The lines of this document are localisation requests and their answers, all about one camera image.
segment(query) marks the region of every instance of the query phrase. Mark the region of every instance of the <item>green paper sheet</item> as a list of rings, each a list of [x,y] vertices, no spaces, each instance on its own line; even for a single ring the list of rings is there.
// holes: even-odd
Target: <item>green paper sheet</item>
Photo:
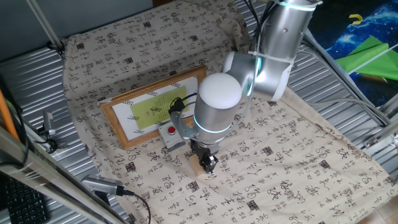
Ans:
[[[187,96],[186,86],[180,86],[174,90],[170,90],[163,94],[153,96],[148,100],[130,106],[131,112],[137,118],[137,126],[140,130],[152,126],[156,123],[163,122],[170,118],[169,109],[171,102],[177,97],[184,98]]]
[[[336,61],[346,72],[350,72],[388,48],[388,44],[383,44],[380,40],[370,36],[347,57],[339,58]],[[398,81],[398,53],[390,50],[356,72]]]

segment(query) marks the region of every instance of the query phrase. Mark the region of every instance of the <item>red button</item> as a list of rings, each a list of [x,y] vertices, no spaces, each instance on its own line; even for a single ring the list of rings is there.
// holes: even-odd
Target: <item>red button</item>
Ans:
[[[170,126],[170,127],[167,129],[167,132],[169,132],[169,134],[175,134],[175,127]]]

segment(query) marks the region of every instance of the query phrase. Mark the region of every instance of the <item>tablecloth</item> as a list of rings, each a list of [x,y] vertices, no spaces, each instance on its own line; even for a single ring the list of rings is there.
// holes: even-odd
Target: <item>tablecloth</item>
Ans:
[[[219,72],[224,56],[248,43],[227,0],[175,1],[70,37],[65,97],[100,174],[144,197],[152,223],[356,223],[397,195],[376,161],[290,89],[277,103],[252,99],[220,143],[214,174],[195,177],[189,147],[168,152],[160,138],[120,148],[99,100],[201,64]],[[140,200],[117,198],[132,220],[147,223]]]

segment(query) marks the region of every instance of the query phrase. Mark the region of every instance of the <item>cable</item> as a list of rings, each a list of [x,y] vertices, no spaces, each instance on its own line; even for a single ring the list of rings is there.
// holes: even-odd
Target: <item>cable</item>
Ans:
[[[335,99],[335,100],[328,100],[328,101],[323,101],[323,102],[317,102],[317,103],[310,103],[307,102],[310,106],[320,106],[320,105],[329,105],[332,103],[339,103],[339,102],[350,102],[350,103],[359,103],[362,104],[366,107],[368,107],[370,110],[372,110],[375,114],[377,114],[382,120],[387,124],[390,125],[391,121],[390,119],[381,111],[379,111],[377,108],[375,108],[373,105],[363,101],[363,100],[358,100],[358,99],[352,99],[352,98],[341,98],[341,99]]]
[[[182,101],[184,101],[184,100],[186,100],[186,99],[188,99],[188,98],[191,98],[191,97],[193,97],[193,96],[196,96],[197,94],[198,94],[198,93],[189,94],[188,96],[182,98]]]
[[[137,197],[138,199],[142,200],[142,202],[144,202],[145,206],[146,206],[147,209],[148,209],[148,215],[149,215],[148,224],[150,224],[150,209],[149,209],[148,203],[147,203],[142,197],[140,197],[139,195],[137,195],[137,194],[135,194],[134,192],[131,192],[131,191],[129,191],[129,190],[123,190],[123,194],[135,196],[135,197]]]
[[[253,14],[253,17],[256,20],[257,26],[258,26],[260,24],[259,18],[257,17],[256,11],[253,8],[253,4],[251,3],[251,0],[243,0],[243,1],[248,6],[249,10],[251,11],[251,14]]]
[[[24,120],[23,120],[22,115],[21,115],[22,108],[20,106],[18,106],[18,104],[15,102],[15,99],[10,94],[10,91],[7,89],[6,85],[3,85],[1,83],[0,84],[0,91],[1,92],[5,91],[6,93],[8,93],[9,102],[14,106],[15,111],[16,111],[17,116],[18,116],[18,119],[19,119],[19,122],[20,122],[20,124],[18,124],[17,122],[13,121],[14,127],[16,127],[16,125],[20,125],[20,130],[21,131],[19,131],[18,128],[16,128],[16,130],[19,131],[19,132],[17,131],[18,132],[19,141],[20,142],[24,142],[24,144],[25,144],[25,156],[24,156],[24,160],[22,161],[22,167],[24,167],[25,164],[26,164],[28,155],[29,155],[29,138],[27,137],[26,130],[25,130],[25,125],[24,125]]]
[[[2,114],[4,123],[6,124],[7,131],[14,137],[16,140],[21,141],[18,137],[17,131],[15,129],[14,123],[12,122],[11,114],[8,109],[6,99],[0,90],[0,112]]]
[[[264,13],[262,14],[261,17],[261,22],[260,25],[257,27],[258,29],[256,30],[256,37],[259,39],[260,38],[260,33],[261,29],[264,25],[264,22],[275,12],[275,10],[279,7],[278,4],[275,4],[274,1],[271,1],[268,3],[266,9],[264,10]]]
[[[44,141],[44,142],[41,142],[41,141],[35,141],[35,142],[36,142],[37,144],[45,144],[45,143],[48,143],[49,140],[50,140],[50,138],[49,138],[48,134],[46,134],[46,135],[45,135],[45,141]]]
[[[306,41],[306,43],[307,43],[308,45],[311,45],[311,46],[315,47],[314,45],[312,45],[312,44],[311,44],[310,42],[308,42],[308,41]],[[311,52],[307,52],[306,50],[301,50],[300,52],[304,52],[304,53],[310,54],[310,55],[314,56],[315,58],[324,61],[324,62],[329,66],[329,68],[330,68],[331,70],[335,70],[334,67],[333,67],[333,65],[332,65],[331,63],[329,63],[328,59],[327,59],[326,57],[324,57],[323,54],[320,54],[320,57],[321,57],[321,58],[319,58],[317,54],[313,54],[313,53],[311,53]],[[373,105],[370,105],[369,103],[367,103],[367,102],[365,102],[365,101],[363,101],[363,100],[358,100],[358,101],[356,101],[357,99],[352,99],[352,98],[342,98],[342,99],[336,99],[336,100],[341,100],[340,102],[342,102],[342,101],[354,102],[354,101],[355,101],[354,103],[362,104],[362,105],[368,107],[368,108],[369,108],[380,120],[382,120],[386,125],[390,125],[390,124],[391,124],[390,119],[389,119],[384,113],[382,113],[382,112],[379,111],[377,108],[375,108]],[[316,105],[321,105],[321,104],[323,104],[323,103],[329,104],[329,103],[327,103],[327,102],[329,102],[329,101],[318,102],[318,103],[309,103],[309,102],[307,102],[307,103],[308,103],[310,106],[316,106]]]

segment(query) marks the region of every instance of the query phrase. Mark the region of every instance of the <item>black cable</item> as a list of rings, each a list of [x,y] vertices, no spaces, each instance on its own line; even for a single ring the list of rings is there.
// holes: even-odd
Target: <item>black cable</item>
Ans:
[[[198,93],[189,94],[188,96],[182,98],[182,101],[185,101],[186,99],[189,99],[189,98],[191,98],[191,97],[193,97],[193,96],[196,96],[197,94],[198,94]]]
[[[142,200],[142,202],[144,202],[145,206],[146,206],[147,209],[148,209],[148,215],[149,215],[148,224],[150,224],[150,209],[149,209],[148,203],[147,203],[142,197],[140,197],[139,195],[137,195],[137,194],[135,194],[134,192],[131,192],[131,191],[129,191],[129,190],[123,190],[123,194],[135,196],[135,197],[137,197],[138,199]]]
[[[268,3],[268,6],[266,7],[266,9],[264,10],[264,13],[261,17],[261,22],[260,25],[257,27],[256,29],[256,35],[255,38],[258,38],[261,32],[261,27],[262,25],[265,23],[265,21],[271,16],[273,15],[273,13],[275,12],[275,10],[278,8],[278,4],[275,4],[274,1],[271,1],[270,3]]]
[[[48,136],[48,134],[46,134],[46,136],[45,136],[45,141],[44,142],[41,142],[41,141],[35,141],[37,144],[45,144],[45,143],[48,143],[49,142],[49,136]]]
[[[259,18],[257,17],[257,13],[256,13],[256,11],[255,11],[254,8],[253,8],[253,5],[252,5],[252,3],[251,3],[251,0],[243,0],[243,1],[244,1],[244,3],[246,3],[246,5],[248,6],[249,10],[251,11],[251,14],[253,14],[253,17],[254,17],[254,19],[256,20],[257,26],[258,26],[258,25],[260,24]]]
[[[19,122],[20,122],[20,126],[21,129],[18,129],[18,122],[14,122],[14,126],[16,127],[17,133],[18,133],[18,137],[21,140],[21,142],[25,143],[25,156],[24,156],[24,160],[22,161],[22,167],[25,166],[28,155],[29,155],[29,138],[27,137],[26,134],[26,129],[25,129],[25,125],[24,125],[24,120],[22,119],[22,108],[16,103],[14,97],[12,97],[11,92],[9,91],[8,87],[6,86],[6,83],[4,82],[4,79],[2,78],[2,75],[0,74],[0,90],[3,93],[6,93],[6,99],[15,107],[15,111],[17,113]]]

